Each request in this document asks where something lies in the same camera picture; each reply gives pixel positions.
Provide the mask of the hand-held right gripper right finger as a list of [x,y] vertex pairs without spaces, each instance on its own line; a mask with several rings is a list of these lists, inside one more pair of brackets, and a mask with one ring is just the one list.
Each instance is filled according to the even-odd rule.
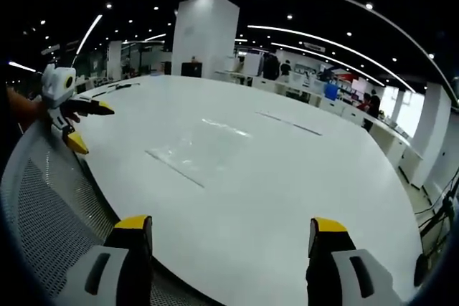
[[309,305],[402,305],[390,272],[365,249],[357,249],[337,221],[310,222],[306,289]]

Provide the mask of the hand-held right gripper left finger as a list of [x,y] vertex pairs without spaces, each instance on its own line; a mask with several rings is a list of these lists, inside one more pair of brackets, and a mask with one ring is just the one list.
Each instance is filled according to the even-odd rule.
[[68,269],[56,305],[149,305],[153,279],[152,218],[119,221],[103,245]]

